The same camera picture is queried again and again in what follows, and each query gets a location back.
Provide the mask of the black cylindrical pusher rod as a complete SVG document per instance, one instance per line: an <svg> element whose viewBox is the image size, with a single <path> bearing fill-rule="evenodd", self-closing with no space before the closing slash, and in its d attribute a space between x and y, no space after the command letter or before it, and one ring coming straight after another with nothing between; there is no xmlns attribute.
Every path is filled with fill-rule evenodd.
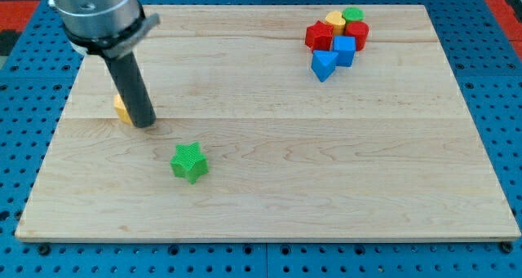
<svg viewBox="0 0 522 278"><path fill-rule="evenodd" d="M156 113L148 95L134 54L119 59L106 59L105 63L133 126L150 127Z"/></svg>

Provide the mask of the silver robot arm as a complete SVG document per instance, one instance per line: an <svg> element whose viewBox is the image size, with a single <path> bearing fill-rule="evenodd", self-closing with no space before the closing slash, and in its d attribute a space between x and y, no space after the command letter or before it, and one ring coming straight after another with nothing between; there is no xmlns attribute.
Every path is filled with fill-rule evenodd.
<svg viewBox="0 0 522 278"><path fill-rule="evenodd" d="M104 60L131 124L153 125L156 113L133 50L160 16L146 15L139 0L49 0L49 6L75 51Z"/></svg>

